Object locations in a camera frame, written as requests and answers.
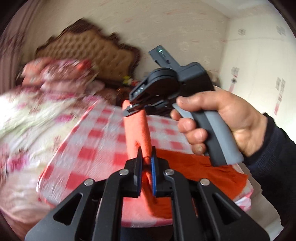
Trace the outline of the dark sleeved right forearm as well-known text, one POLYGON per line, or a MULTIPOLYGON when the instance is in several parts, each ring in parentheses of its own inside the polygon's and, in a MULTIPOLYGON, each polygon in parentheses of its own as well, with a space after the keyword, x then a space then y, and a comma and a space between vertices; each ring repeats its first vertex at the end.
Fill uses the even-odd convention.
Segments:
POLYGON ((295 225, 295 143, 267 113, 262 147, 244 164, 260 184, 263 196, 277 210, 281 225, 295 225))

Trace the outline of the person's right hand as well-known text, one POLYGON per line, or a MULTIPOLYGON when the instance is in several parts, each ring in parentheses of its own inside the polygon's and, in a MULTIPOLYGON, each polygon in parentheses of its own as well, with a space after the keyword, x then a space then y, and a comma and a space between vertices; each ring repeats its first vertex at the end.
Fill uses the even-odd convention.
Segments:
MULTIPOLYGON (((190 97, 179 96, 177 105, 186 111, 216 110, 230 128, 242 154, 250 157, 263 145, 267 117, 258 112, 250 103, 229 91, 216 87, 214 91, 196 93, 190 97)), ((206 152, 207 132, 197 127, 190 118, 182 118, 173 109, 171 118, 178 121, 178 129, 186 136, 196 155, 206 152)))

